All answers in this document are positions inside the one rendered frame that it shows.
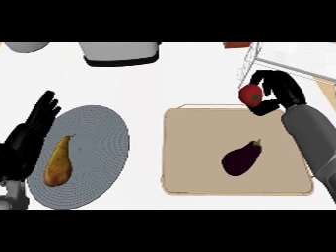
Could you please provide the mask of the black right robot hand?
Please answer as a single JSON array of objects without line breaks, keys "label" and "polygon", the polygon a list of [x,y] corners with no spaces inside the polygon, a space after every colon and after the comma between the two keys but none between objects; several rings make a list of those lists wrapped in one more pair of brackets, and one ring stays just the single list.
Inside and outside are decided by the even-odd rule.
[{"label": "black right robot hand", "polygon": [[258,70],[251,78],[251,83],[263,85],[264,95],[275,95],[276,98],[264,100],[255,107],[249,107],[252,113],[264,116],[280,107],[291,108],[306,104],[306,97],[301,87],[288,72],[279,70]]}]

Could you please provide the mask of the dark purple eggplant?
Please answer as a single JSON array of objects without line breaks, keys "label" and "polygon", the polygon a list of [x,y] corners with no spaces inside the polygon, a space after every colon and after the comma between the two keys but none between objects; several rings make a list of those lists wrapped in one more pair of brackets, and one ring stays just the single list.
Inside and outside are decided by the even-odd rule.
[{"label": "dark purple eggplant", "polygon": [[230,176],[243,175],[252,168],[263,153],[261,141],[251,141],[249,144],[229,152],[221,159],[221,166]]}]

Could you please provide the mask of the orange-red object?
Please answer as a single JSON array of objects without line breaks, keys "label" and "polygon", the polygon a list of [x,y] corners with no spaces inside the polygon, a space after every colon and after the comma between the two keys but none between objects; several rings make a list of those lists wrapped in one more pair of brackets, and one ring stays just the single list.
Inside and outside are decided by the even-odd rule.
[{"label": "orange-red object", "polygon": [[224,48],[246,48],[249,47],[252,42],[226,42]]}]

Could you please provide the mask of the red tomato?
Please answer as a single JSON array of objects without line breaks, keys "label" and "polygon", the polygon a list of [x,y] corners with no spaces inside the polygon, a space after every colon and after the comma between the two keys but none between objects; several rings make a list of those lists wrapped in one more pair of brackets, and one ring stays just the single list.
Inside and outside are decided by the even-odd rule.
[{"label": "red tomato", "polygon": [[255,84],[246,85],[239,91],[239,99],[249,107],[257,107],[260,105],[263,96],[263,89]]}]

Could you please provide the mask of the beige tray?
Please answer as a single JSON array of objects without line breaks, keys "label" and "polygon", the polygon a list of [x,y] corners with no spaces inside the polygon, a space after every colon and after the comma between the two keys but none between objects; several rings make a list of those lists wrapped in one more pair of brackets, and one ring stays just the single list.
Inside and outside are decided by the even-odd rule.
[{"label": "beige tray", "polygon": [[313,180],[280,110],[174,108],[165,113],[162,186],[171,195],[309,195]]}]

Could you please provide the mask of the grey round container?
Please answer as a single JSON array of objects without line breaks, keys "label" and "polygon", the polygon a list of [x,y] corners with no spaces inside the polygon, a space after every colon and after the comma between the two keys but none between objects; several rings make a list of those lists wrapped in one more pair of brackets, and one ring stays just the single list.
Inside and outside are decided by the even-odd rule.
[{"label": "grey round container", "polygon": [[42,50],[47,46],[47,42],[7,42],[10,49],[18,53],[32,53]]}]

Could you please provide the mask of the round grey placemat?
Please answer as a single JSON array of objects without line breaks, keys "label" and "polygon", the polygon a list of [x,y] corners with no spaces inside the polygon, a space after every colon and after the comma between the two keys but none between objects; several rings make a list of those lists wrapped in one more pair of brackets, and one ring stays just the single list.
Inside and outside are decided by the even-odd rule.
[{"label": "round grey placemat", "polygon": [[[73,172],[57,187],[44,182],[44,171],[60,140],[69,141]],[[57,210],[76,209],[97,200],[112,188],[126,165],[129,134],[119,114],[101,105],[85,105],[64,112],[45,138],[42,155],[29,188],[36,200]]]}]

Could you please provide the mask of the yellow-brown pear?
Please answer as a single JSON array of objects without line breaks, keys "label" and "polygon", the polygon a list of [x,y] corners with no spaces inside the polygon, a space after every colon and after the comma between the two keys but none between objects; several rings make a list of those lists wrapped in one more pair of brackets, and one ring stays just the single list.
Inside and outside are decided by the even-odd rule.
[{"label": "yellow-brown pear", "polygon": [[61,186],[72,176],[72,161],[69,157],[70,139],[70,135],[63,137],[51,155],[44,173],[44,182],[48,187]]}]

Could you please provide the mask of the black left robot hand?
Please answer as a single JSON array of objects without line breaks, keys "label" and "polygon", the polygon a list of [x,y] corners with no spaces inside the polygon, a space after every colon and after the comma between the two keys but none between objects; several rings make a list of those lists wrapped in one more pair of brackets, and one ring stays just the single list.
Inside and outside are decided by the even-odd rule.
[{"label": "black left robot hand", "polygon": [[54,91],[45,92],[27,121],[15,127],[7,141],[0,143],[0,182],[24,181],[33,173],[44,140],[61,110],[54,95]]}]

